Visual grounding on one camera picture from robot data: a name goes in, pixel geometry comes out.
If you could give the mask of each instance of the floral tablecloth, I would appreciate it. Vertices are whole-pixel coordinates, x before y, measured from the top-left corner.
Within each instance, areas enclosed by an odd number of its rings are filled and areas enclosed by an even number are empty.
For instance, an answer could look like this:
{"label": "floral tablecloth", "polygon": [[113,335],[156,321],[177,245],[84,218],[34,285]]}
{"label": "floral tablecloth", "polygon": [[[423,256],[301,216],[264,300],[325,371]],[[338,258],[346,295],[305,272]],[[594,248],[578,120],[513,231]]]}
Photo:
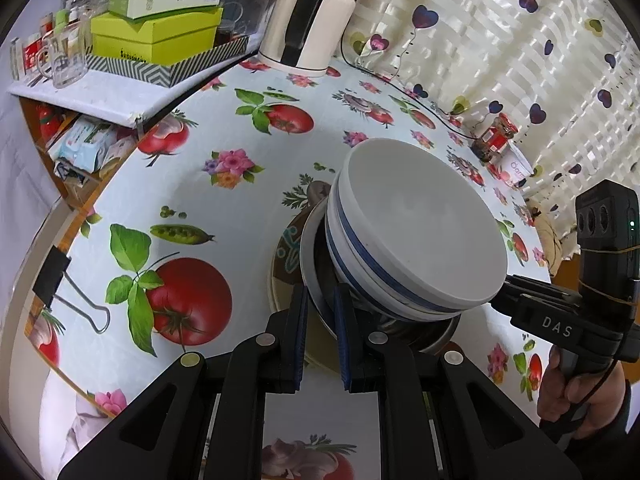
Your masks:
{"label": "floral tablecloth", "polygon": [[[183,348],[205,356],[231,351],[266,326],[274,250],[308,206],[308,188],[316,180],[332,182],[349,150],[370,137],[411,142],[447,161],[494,213],[509,272],[548,281],[520,193],[500,179],[499,168],[484,167],[458,133],[456,121],[415,89],[405,94],[338,60],[318,80],[245,61],[183,102],[140,143],[71,245],[68,273],[110,308],[108,329],[98,335],[54,301],[30,339],[109,416]],[[104,324],[104,314],[65,280],[58,293],[98,327]],[[514,328],[489,305],[465,312],[453,341],[536,419],[548,343]],[[318,478],[374,480],[378,435],[376,395],[350,396],[337,374],[309,365],[299,393],[267,400],[263,470],[292,478],[301,463],[314,463]]]}

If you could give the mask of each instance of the electric kettle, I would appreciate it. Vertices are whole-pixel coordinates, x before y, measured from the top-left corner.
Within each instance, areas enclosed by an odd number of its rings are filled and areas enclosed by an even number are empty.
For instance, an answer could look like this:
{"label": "electric kettle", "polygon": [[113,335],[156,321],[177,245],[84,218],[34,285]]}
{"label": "electric kettle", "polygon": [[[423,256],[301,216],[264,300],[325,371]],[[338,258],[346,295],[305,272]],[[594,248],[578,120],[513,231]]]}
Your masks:
{"label": "electric kettle", "polygon": [[356,0],[277,0],[258,58],[283,72],[323,76],[355,6]]}

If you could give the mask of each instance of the human hand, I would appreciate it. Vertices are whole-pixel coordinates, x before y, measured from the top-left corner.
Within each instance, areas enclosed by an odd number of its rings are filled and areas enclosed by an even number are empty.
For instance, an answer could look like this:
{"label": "human hand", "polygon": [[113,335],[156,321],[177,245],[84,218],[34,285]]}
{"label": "human hand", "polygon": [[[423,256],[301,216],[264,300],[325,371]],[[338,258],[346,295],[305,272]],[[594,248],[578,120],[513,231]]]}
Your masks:
{"label": "human hand", "polygon": [[[602,377],[602,374],[565,378],[558,369],[560,351],[553,346],[549,352],[549,364],[542,376],[538,397],[538,415],[544,420],[556,422],[566,413],[571,403],[580,402]],[[605,383],[588,400],[589,409],[583,424],[574,438],[587,438],[612,423],[625,399],[625,374],[622,364],[617,363]]]}

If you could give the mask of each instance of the green box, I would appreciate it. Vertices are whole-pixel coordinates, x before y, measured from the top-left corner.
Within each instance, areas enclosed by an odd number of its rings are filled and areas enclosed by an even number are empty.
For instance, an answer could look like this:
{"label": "green box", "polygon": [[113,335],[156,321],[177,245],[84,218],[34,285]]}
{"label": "green box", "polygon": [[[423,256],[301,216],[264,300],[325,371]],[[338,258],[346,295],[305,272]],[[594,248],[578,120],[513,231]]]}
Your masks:
{"label": "green box", "polygon": [[107,12],[91,20],[94,55],[172,65],[213,47],[221,7],[127,20]]}

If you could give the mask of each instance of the jar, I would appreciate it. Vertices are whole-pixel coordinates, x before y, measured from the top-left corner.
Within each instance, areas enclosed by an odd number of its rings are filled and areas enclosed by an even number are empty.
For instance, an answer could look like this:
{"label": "jar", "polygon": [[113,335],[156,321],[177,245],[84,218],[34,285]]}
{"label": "jar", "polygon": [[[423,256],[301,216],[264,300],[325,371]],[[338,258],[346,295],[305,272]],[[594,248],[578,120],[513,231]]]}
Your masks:
{"label": "jar", "polygon": [[474,140],[471,150],[482,162],[488,163],[513,139],[518,129],[505,114],[499,114],[487,130]]}

